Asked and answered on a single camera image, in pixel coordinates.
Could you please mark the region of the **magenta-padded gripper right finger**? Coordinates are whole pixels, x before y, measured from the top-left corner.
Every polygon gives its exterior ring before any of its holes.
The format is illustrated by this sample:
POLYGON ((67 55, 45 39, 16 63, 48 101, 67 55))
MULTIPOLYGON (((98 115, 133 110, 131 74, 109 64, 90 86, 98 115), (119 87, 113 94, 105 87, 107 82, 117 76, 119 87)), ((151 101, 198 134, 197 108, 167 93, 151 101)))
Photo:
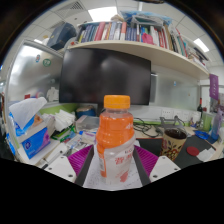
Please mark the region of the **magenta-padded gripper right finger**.
POLYGON ((143 186, 180 170, 168 157, 156 156, 139 146, 135 147, 133 157, 143 186))

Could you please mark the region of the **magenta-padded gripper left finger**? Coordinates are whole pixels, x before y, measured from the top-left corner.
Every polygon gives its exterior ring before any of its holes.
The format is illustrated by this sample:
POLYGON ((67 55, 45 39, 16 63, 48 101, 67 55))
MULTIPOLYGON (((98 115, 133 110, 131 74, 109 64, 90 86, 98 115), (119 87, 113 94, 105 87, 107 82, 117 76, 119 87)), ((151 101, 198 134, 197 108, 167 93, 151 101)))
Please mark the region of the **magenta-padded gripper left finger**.
POLYGON ((90 145, 68 157, 60 155, 45 166, 44 170, 78 186, 84 186, 93 156, 94 146, 90 145))

